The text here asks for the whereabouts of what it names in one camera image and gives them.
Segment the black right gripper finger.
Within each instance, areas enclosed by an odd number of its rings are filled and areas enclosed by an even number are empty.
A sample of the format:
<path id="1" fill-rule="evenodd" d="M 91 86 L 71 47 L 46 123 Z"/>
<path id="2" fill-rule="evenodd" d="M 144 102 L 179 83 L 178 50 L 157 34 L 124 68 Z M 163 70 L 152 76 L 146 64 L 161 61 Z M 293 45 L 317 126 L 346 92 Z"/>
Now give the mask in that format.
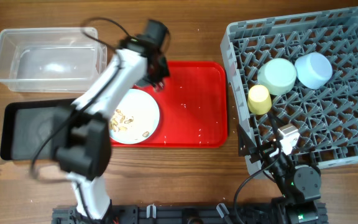
<path id="1" fill-rule="evenodd" d="M 268 112 L 267 116 L 274 131 L 277 131 L 279 128 L 286 125 L 286 123 L 282 119 L 280 119 L 278 116 L 274 115 L 271 112 Z"/>
<path id="2" fill-rule="evenodd" d="M 255 152 L 255 143 L 251 140 L 250 136 L 245 132 L 243 127 L 237 125 L 238 137 L 238 156 L 250 156 Z"/>

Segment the yellow plastic cup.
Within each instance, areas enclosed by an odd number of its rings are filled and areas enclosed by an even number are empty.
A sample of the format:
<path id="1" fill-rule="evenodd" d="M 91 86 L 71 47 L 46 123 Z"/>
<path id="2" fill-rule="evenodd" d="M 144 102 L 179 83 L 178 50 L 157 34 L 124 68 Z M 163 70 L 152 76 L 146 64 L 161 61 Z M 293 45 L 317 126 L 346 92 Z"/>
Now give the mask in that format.
<path id="1" fill-rule="evenodd" d="M 249 111 L 256 115 L 267 113 L 272 107 L 272 100 L 268 89 L 263 85 L 255 85 L 248 94 Z"/>

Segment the mint green bowl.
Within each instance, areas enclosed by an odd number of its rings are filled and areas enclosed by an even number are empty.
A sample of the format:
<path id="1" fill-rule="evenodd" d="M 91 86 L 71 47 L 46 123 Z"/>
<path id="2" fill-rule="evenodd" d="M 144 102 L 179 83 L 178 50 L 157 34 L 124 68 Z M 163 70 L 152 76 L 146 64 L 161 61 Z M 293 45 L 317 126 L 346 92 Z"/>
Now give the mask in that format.
<path id="1" fill-rule="evenodd" d="M 296 76 L 294 64 L 284 58 L 275 58 L 261 66 L 257 81 L 266 87 L 271 95 L 284 95 L 293 88 Z"/>

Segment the light blue plate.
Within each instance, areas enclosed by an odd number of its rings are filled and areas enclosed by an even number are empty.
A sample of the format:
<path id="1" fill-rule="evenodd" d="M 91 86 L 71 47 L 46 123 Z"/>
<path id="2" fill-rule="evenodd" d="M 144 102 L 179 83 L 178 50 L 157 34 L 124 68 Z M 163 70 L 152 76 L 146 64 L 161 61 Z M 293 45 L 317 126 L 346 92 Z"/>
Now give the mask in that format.
<path id="1" fill-rule="evenodd" d="M 110 119 L 110 137 L 121 144 L 145 141 L 158 127 L 160 108 L 145 91 L 130 89 Z"/>

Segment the light blue bowl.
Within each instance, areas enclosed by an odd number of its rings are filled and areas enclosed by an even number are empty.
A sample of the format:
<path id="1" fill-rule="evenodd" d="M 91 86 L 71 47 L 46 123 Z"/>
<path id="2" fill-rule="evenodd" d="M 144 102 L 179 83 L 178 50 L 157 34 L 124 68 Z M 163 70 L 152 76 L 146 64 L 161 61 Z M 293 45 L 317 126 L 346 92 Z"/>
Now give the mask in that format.
<path id="1" fill-rule="evenodd" d="M 330 61 L 317 52 L 304 55 L 295 61 L 297 78 L 307 88 L 317 90 L 325 85 L 333 75 Z"/>

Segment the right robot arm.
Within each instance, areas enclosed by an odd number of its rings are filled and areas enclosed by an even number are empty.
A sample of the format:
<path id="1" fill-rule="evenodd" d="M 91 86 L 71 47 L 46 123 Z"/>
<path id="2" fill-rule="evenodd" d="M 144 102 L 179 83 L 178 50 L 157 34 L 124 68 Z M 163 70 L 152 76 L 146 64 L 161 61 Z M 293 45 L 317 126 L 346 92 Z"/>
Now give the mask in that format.
<path id="1" fill-rule="evenodd" d="M 237 221 L 244 223 L 237 206 L 237 198 L 242 188 L 254 177 L 270 172 L 282 197 L 272 200 L 272 211 L 277 221 L 282 223 L 318 223 L 322 222 L 318 213 L 317 200 L 321 198 L 321 172 L 316 166 L 297 167 L 290 154 L 300 137 L 298 129 L 291 123 L 285 124 L 280 118 L 267 113 L 275 138 L 265 144 L 254 143 L 241 126 L 237 131 L 239 155 L 250 156 L 250 162 L 260 162 L 261 169 L 251 174 L 236 190 L 233 209 Z"/>

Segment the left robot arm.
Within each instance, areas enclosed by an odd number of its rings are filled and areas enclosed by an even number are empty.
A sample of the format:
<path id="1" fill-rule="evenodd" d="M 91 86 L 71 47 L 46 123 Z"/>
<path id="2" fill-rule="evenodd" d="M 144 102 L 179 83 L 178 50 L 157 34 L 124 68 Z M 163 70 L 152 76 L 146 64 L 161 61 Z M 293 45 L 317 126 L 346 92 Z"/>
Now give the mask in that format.
<path id="1" fill-rule="evenodd" d="M 55 209 L 53 223 L 116 222 L 103 178 L 112 153 L 109 121 L 134 85 L 163 87 L 169 71 L 162 46 L 168 37 L 166 25 L 148 20 L 143 33 L 120 40 L 115 56 L 86 93 L 56 108 L 50 158 L 66 172 L 77 204 Z"/>

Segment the grey dishwasher rack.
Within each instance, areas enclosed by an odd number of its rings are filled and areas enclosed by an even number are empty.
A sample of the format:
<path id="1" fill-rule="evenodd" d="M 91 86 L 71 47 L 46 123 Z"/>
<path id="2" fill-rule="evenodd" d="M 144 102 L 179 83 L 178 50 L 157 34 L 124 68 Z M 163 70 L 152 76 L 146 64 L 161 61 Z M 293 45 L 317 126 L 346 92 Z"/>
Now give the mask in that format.
<path id="1" fill-rule="evenodd" d="M 275 58 L 294 62 L 323 54 L 333 67 L 332 79 L 317 90 L 296 82 L 273 97 L 271 111 L 300 132 L 291 154 L 295 164 L 320 169 L 358 164 L 358 7 L 233 22 L 220 48 L 239 126 L 259 144 L 273 139 L 268 117 L 247 107 L 259 68 Z"/>

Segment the red plastic tray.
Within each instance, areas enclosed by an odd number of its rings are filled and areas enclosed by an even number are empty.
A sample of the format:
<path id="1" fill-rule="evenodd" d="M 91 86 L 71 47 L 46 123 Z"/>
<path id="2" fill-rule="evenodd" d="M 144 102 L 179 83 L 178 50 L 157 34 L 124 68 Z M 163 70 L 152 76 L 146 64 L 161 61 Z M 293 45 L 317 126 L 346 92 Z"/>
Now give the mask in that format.
<path id="1" fill-rule="evenodd" d="M 170 61 L 164 89 L 138 87 L 157 102 L 160 122 L 134 147 L 219 147 L 227 139 L 225 71 L 216 62 Z"/>

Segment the clear plastic bin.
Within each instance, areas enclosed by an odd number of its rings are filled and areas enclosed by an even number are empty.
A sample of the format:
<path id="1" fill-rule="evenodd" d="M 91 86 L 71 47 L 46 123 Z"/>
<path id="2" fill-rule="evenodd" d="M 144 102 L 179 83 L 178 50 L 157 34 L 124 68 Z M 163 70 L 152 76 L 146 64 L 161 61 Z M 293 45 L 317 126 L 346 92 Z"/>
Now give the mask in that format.
<path id="1" fill-rule="evenodd" d="M 0 83 L 11 91 L 83 93 L 106 68 L 107 49 L 87 27 L 4 29 Z"/>

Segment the black tray bin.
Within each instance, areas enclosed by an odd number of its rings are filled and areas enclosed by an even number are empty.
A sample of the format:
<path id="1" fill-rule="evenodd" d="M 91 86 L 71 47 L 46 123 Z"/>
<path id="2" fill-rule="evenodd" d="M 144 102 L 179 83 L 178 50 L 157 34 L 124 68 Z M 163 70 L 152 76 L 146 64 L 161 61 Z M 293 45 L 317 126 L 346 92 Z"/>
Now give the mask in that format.
<path id="1" fill-rule="evenodd" d="M 10 103 L 4 111 L 0 157 L 5 161 L 29 160 L 52 132 L 56 106 L 72 99 Z"/>

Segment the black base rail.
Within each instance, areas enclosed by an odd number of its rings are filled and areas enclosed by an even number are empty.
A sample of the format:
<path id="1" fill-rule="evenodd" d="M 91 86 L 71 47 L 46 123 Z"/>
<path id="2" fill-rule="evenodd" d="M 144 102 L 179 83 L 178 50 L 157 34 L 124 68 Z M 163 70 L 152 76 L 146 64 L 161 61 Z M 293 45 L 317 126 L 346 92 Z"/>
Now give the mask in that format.
<path id="1" fill-rule="evenodd" d="M 281 206 L 271 203 L 245 204 L 237 209 L 238 214 L 224 203 L 215 206 L 155 206 L 113 205 L 105 217 L 88 218 L 76 207 L 55 208 L 52 223 L 123 223 L 123 224 L 225 224 L 225 223 L 309 223 L 328 224 L 324 203 L 310 203 L 298 206 Z"/>

